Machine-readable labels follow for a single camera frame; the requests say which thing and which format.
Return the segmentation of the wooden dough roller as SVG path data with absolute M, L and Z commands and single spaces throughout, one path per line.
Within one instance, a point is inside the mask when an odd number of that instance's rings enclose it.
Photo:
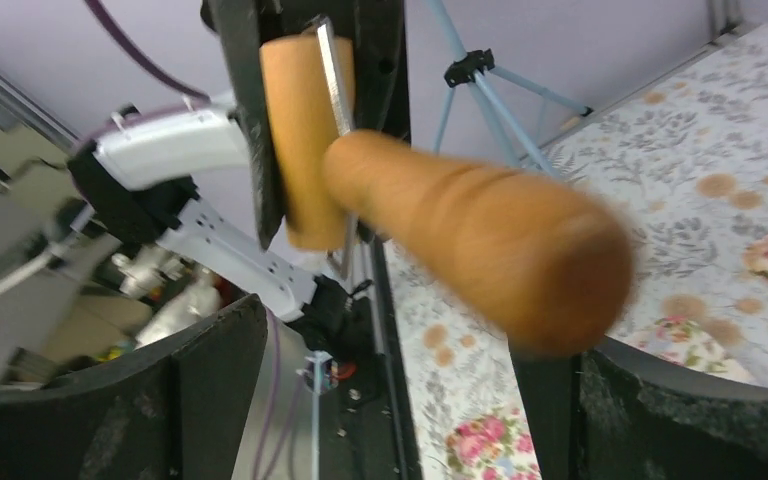
M 403 246 L 515 345 L 567 356 L 596 345 L 632 293 L 635 255 L 599 199 L 545 175 L 416 151 L 350 130 L 353 46 L 312 34 L 259 51 L 290 243 L 334 251 L 356 217 Z

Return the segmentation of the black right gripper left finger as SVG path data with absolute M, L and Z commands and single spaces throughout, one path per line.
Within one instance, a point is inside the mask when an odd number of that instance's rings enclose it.
M 0 479 L 228 479 L 268 338 L 250 295 L 43 389 L 0 391 Z

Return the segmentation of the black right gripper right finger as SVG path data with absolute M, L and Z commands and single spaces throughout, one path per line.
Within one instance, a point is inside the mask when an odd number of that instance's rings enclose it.
M 512 362 L 546 479 L 768 479 L 768 388 L 609 338 Z

